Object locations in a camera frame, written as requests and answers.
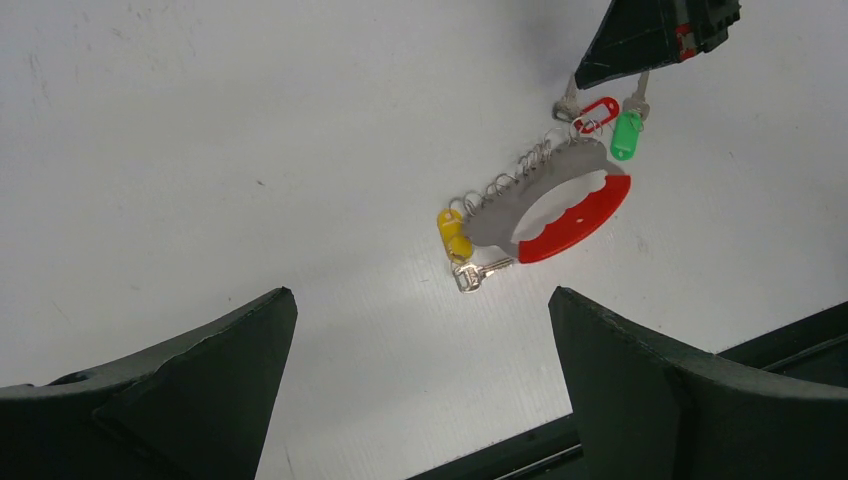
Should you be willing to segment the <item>key with green tag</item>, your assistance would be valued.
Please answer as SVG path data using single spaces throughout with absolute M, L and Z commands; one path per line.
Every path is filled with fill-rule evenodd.
M 610 143 L 610 153 L 618 161 L 627 161 L 634 157 L 640 135 L 650 114 L 650 105 L 646 99 L 650 72 L 639 75 L 636 90 L 622 103 Z

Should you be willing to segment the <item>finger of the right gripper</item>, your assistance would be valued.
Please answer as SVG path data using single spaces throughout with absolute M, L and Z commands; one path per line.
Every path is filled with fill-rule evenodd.
M 682 63 L 728 40 L 737 0 L 613 0 L 574 73 L 576 86 Z

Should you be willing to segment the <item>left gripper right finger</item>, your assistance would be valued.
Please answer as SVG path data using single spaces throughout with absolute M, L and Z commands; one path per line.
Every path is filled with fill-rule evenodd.
M 565 287 L 552 331 L 594 479 L 843 479 L 847 390 L 722 358 Z

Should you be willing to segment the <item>key with yellow tag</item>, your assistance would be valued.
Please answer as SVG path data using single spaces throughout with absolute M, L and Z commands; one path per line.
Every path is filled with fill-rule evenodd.
M 451 264 L 452 276 L 461 293 L 478 291 L 487 278 L 515 263 L 514 259 L 507 257 L 486 265 L 475 264 L 472 261 L 474 246 L 463 233 L 464 217 L 458 210 L 445 208 L 437 215 L 436 224 Z

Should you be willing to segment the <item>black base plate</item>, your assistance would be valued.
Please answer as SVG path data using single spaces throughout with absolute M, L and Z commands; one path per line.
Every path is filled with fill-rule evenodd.
M 709 353 L 574 290 L 549 302 L 569 415 L 429 479 L 843 479 L 847 308 Z

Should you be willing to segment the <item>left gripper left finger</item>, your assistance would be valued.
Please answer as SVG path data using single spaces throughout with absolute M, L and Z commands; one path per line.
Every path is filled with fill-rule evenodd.
M 5 479 L 251 479 L 298 310 L 277 288 L 123 358 L 1 391 Z

